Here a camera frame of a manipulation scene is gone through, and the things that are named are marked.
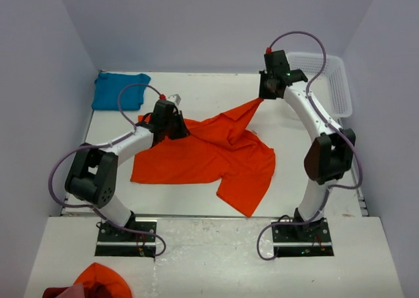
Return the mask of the orange t shirt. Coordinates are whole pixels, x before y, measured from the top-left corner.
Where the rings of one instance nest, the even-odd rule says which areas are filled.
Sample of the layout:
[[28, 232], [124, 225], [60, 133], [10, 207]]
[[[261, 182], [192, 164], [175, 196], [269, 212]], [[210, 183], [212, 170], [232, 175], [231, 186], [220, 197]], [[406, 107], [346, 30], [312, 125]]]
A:
[[251, 217], [276, 167], [274, 150], [247, 129], [261, 103], [256, 98], [203, 121], [187, 119], [189, 136], [165, 138], [135, 155], [130, 180], [163, 185], [219, 181], [216, 195]]

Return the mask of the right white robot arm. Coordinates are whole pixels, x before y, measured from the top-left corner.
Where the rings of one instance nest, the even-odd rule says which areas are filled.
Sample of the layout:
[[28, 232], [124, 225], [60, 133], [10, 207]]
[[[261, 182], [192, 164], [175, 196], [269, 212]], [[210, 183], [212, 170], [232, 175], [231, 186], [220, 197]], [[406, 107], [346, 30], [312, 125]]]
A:
[[264, 54], [265, 69], [259, 72], [259, 97], [283, 99], [297, 114], [311, 140], [304, 158], [308, 184], [302, 202], [295, 209], [293, 236], [306, 241], [315, 234], [313, 222], [323, 218], [323, 210], [338, 181], [351, 168], [355, 133], [342, 129], [319, 103], [310, 86], [313, 79], [301, 69], [291, 69], [284, 51], [268, 47]]

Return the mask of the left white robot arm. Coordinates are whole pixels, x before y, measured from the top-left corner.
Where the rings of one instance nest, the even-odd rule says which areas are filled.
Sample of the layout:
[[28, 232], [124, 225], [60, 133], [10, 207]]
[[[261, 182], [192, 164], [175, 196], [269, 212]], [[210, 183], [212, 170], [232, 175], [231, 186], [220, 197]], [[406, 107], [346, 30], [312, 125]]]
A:
[[159, 144], [165, 138], [178, 140], [189, 136], [183, 114], [178, 110], [181, 98], [174, 94], [155, 103], [153, 112], [134, 124], [134, 129], [104, 147], [89, 143], [77, 151], [65, 190], [86, 202], [113, 225], [113, 233], [122, 241], [135, 236], [133, 213], [116, 196], [118, 167], [136, 154]]

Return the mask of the white plastic basket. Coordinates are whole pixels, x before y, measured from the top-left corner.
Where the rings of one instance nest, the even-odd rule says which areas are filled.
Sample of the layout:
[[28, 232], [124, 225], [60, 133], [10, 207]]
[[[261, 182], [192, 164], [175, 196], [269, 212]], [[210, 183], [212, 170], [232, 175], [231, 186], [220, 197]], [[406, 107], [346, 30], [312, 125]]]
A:
[[289, 52], [291, 69], [300, 69], [309, 79], [318, 78], [310, 89], [326, 112], [336, 121], [352, 115], [352, 99], [343, 61], [337, 56], [308, 52]]

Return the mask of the folded blue t shirt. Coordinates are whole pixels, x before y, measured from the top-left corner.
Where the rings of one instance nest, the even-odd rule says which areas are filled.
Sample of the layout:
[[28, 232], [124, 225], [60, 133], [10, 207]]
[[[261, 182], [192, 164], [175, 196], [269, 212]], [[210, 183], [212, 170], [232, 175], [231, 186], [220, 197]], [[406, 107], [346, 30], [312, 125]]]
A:
[[[118, 73], [99, 72], [94, 81], [96, 89], [92, 102], [94, 111], [118, 111], [118, 96], [123, 88], [130, 84], [149, 84], [150, 76], [140, 73], [137, 75], [125, 75]], [[143, 105], [145, 86], [133, 86], [128, 88], [120, 99], [123, 111], [138, 111]]]

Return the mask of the orange cloth in pile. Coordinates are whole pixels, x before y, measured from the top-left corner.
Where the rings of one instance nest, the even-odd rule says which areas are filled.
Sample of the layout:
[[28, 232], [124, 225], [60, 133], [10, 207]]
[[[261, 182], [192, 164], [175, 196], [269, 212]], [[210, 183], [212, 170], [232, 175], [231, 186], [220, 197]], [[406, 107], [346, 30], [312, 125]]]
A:
[[133, 297], [126, 281], [113, 269], [99, 263], [88, 266], [73, 284], [82, 285], [85, 297]]

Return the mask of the pink cloth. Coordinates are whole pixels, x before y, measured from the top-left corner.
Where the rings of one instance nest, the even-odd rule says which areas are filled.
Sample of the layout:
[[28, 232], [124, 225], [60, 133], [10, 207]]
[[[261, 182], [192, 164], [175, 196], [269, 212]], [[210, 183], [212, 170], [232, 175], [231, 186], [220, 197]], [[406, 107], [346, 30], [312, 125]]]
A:
[[75, 284], [66, 288], [56, 298], [85, 298], [84, 286], [82, 284]]

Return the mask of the dark red cloth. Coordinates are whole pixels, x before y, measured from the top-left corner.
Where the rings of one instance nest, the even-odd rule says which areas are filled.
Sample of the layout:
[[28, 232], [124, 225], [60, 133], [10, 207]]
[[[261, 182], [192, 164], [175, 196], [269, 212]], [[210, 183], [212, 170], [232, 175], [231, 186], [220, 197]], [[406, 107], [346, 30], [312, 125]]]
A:
[[46, 288], [45, 291], [43, 292], [42, 298], [56, 298], [66, 288]]

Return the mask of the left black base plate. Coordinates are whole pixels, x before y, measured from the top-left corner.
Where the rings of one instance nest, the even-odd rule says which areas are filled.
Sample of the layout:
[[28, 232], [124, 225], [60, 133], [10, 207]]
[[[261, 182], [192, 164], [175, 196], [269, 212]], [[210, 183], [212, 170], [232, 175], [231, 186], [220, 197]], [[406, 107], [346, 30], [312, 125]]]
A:
[[116, 229], [108, 223], [97, 222], [96, 257], [151, 257], [155, 258], [156, 238]]

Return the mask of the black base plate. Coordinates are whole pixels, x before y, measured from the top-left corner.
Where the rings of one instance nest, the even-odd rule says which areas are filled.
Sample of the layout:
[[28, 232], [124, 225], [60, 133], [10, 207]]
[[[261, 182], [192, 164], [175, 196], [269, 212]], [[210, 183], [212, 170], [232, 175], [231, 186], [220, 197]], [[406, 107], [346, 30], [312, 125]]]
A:
[[108, 223], [97, 222], [96, 257], [151, 257], [155, 258], [156, 238], [116, 229]]
[[271, 228], [275, 258], [334, 256], [326, 219], [306, 226], [289, 225], [288, 219], [281, 220], [281, 223], [283, 225]]

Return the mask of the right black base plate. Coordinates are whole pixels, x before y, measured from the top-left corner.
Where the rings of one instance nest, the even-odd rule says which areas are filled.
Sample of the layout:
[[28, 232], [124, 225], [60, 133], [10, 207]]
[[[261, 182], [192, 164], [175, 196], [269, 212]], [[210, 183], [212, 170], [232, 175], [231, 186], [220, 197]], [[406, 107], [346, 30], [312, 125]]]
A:
[[289, 225], [288, 219], [281, 220], [281, 223], [283, 225], [271, 228], [275, 258], [334, 256], [326, 219], [306, 226]]

